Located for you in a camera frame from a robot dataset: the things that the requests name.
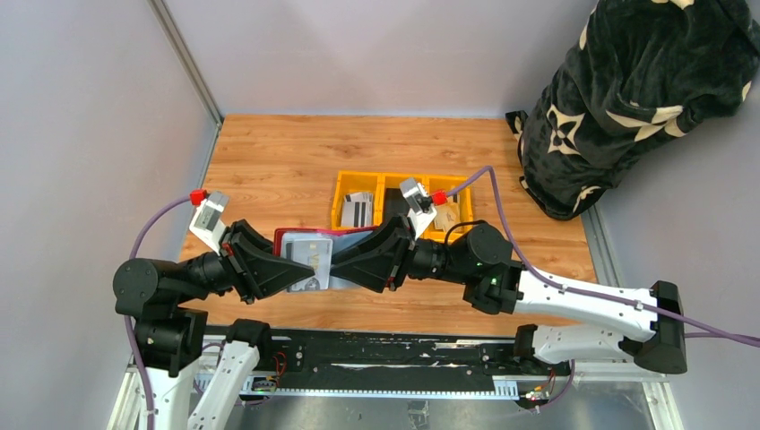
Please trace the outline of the red card holder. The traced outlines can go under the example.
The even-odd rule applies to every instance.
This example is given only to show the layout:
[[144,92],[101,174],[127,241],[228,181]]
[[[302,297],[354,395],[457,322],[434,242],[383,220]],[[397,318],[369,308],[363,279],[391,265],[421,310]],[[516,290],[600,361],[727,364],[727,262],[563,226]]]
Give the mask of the red card holder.
[[287,287],[289,293],[322,292],[360,288],[351,281],[330,274],[333,257],[356,245],[373,228],[328,230],[319,228],[278,228],[274,233],[274,253],[311,267],[314,275]]

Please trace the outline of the black VIP credit card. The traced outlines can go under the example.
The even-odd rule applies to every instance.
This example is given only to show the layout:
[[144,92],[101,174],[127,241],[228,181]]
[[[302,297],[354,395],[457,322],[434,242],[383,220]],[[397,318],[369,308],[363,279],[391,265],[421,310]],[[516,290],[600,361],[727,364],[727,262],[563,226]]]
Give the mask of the black VIP credit card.
[[387,221],[396,215],[405,216],[409,209],[409,204],[399,188],[386,188],[384,190],[383,221]]

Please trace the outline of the silver VIP credit card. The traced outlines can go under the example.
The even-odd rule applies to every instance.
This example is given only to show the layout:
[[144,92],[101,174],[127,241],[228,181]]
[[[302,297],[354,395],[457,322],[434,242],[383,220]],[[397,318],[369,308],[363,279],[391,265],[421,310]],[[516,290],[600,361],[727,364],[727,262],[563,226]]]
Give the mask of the silver VIP credit card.
[[288,288],[290,293],[316,292],[329,288],[333,241],[328,238],[301,238],[285,245],[286,256],[308,266],[313,273]]

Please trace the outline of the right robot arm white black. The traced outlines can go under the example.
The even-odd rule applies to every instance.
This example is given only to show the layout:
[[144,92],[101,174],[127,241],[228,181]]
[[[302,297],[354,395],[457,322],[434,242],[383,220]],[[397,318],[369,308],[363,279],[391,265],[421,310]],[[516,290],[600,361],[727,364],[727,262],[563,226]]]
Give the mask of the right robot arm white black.
[[407,279],[463,286],[463,300],[484,314],[549,314],[568,328],[528,324],[514,337],[512,361],[534,374],[569,360],[631,360],[659,374],[684,374],[687,349],[678,287],[614,288],[530,268],[485,221],[455,240],[418,238],[395,216],[332,257],[331,275],[381,293]]

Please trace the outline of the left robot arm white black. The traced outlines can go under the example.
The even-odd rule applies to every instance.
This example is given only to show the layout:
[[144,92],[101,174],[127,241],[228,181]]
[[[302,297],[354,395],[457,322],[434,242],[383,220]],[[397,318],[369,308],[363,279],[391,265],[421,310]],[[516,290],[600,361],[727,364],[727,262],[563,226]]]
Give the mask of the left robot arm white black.
[[212,379],[192,407],[208,314],[186,302],[236,291],[251,304],[315,273],[273,254],[272,242],[245,220],[223,228],[214,243],[215,250],[183,262],[131,258],[114,275],[115,310],[134,319],[131,341],[147,407],[141,429],[224,428],[248,375],[274,359],[268,323],[234,321]]

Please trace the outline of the white striped cards stack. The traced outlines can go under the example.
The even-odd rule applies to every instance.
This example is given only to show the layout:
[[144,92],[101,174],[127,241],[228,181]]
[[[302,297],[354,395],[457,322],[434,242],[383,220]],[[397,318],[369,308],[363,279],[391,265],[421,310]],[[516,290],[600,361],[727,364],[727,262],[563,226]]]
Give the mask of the white striped cards stack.
[[374,224],[374,195],[370,192],[347,193],[341,208],[342,228],[365,228]]

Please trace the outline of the gold cards stack in bin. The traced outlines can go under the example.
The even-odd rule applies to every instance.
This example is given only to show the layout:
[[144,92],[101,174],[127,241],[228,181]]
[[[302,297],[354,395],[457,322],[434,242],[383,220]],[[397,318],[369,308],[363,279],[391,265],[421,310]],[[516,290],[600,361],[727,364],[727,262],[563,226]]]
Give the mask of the gold cards stack in bin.
[[434,229],[444,233],[448,232],[455,225],[462,222],[461,210],[458,202],[447,202],[436,207],[437,213],[434,218]]

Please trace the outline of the middle yellow bin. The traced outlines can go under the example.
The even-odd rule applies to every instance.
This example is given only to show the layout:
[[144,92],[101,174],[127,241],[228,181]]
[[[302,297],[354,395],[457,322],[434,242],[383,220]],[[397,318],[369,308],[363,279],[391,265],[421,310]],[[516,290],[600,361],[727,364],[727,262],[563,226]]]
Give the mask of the middle yellow bin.
[[376,204],[377,209],[380,210],[380,223],[383,223],[390,219],[394,215],[407,215],[410,206],[404,199],[400,184],[410,178],[414,178],[417,182],[423,183],[423,176],[413,176],[411,174],[401,173],[384,173],[381,193],[378,195],[379,201]]

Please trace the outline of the right yellow bin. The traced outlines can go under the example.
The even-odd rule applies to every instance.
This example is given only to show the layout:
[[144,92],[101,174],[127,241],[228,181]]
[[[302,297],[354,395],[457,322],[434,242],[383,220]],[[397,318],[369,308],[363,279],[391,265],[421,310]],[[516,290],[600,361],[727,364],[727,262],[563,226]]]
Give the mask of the right yellow bin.
[[[434,192],[438,191],[444,191],[448,192],[452,189],[454,189],[456,186],[460,185],[466,180],[465,176],[437,176],[437,175],[428,175],[423,177],[423,185],[426,187],[426,189],[432,194]],[[462,222],[466,221],[474,221],[474,211],[472,208],[472,196],[471,196],[471,189],[465,188],[463,191],[458,192],[456,195],[452,197],[447,198],[447,202],[458,202],[460,205],[461,210],[461,218]],[[449,241],[453,242],[458,237],[463,235],[465,232],[467,232],[469,229],[471,229],[471,226],[459,226],[458,228],[455,228],[454,230],[449,230],[448,232],[444,233],[440,230],[435,230],[433,224],[431,224],[425,233],[423,234],[423,237],[430,240],[435,240],[437,242],[444,242],[445,241],[445,235],[449,233]]]

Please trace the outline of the black patterned blanket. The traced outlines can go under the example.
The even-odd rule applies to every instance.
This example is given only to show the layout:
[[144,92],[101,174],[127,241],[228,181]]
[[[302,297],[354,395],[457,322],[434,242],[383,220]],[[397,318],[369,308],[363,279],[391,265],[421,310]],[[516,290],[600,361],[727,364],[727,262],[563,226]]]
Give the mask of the black patterned blanket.
[[533,109],[505,116],[520,185],[573,219],[647,153],[735,115],[758,69],[745,1],[599,1]]

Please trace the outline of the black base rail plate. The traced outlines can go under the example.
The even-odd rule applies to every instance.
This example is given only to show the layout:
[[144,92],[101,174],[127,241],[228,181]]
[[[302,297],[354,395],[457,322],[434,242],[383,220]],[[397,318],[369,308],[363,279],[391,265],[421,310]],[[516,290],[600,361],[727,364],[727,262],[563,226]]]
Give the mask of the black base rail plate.
[[544,383],[567,376],[567,364],[547,365],[514,354],[511,338],[362,331],[272,329],[272,357],[256,375],[283,366],[282,390],[370,393],[487,393],[499,379]]

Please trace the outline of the aluminium frame post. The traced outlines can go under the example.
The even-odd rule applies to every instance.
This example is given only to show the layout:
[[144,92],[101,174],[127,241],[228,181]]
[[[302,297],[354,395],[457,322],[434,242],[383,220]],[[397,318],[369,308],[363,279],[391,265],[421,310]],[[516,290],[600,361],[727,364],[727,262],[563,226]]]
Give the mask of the aluminium frame post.
[[147,0],[159,26],[163,30],[168,43],[171,45],[179,63],[182,65],[189,81],[198,97],[200,98],[204,109],[218,129],[221,129],[224,115],[221,113],[219,104],[212,95],[212,91],[203,78],[203,74],[196,63],[185,38],[179,29],[177,22],[164,0]]

